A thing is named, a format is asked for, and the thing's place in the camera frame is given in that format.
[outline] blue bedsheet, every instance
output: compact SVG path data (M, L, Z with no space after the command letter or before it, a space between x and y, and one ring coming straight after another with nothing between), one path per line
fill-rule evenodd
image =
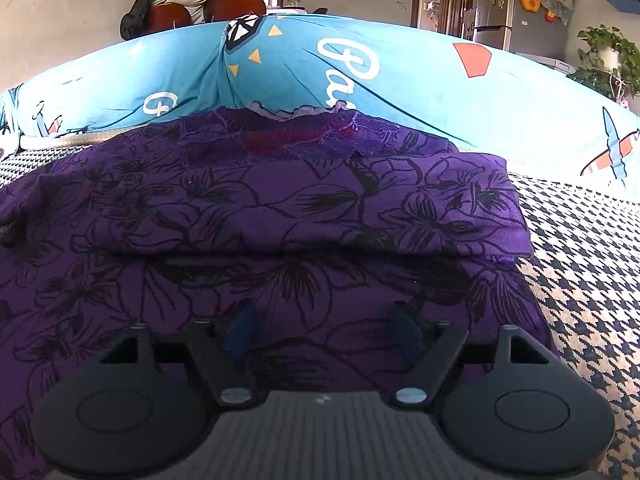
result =
M249 16L147 36L2 96L2 127L62 136L259 102L345 100L459 148L617 181L640 200L640 118L523 57L414 28L333 16Z

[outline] houndstooth fabric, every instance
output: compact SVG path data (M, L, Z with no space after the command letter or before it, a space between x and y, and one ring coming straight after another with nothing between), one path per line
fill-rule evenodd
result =
M0 187L83 146L0 162ZM640 205L570 184L511 175L535 255L518 264L567 364L616 412L601 471L640 479Z

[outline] green plant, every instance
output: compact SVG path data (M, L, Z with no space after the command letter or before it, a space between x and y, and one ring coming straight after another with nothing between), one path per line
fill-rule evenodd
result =
M617 81L624 83L626 96L640 95L640 51L635 43L620 34L619 28L608 28L604 25L587 27L587 30L578 33L578 38L582 38L589 45L589 49L578 49L578 57L583 66L569 75L569 78L612 100L616 99L614 91L618 90ZM613 69L612 73L606 70L600 57L600 53L607 47L620 55L620 66Z

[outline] brown chair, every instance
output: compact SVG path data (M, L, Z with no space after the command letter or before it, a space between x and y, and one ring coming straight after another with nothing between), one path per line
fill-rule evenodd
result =
M263 0L207 0L204 4L204 21L228 22L249 13L262 16L267 13Z
M180 4L160 4L152 6L146 14L145 34L153 34L172 28L192 25L189 11Z

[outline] blue shelf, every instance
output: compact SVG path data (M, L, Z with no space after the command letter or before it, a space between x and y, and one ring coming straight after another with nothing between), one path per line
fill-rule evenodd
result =
M607 0L611 5L616 7L620 12L628 14L640 14L640 2L631 0Z

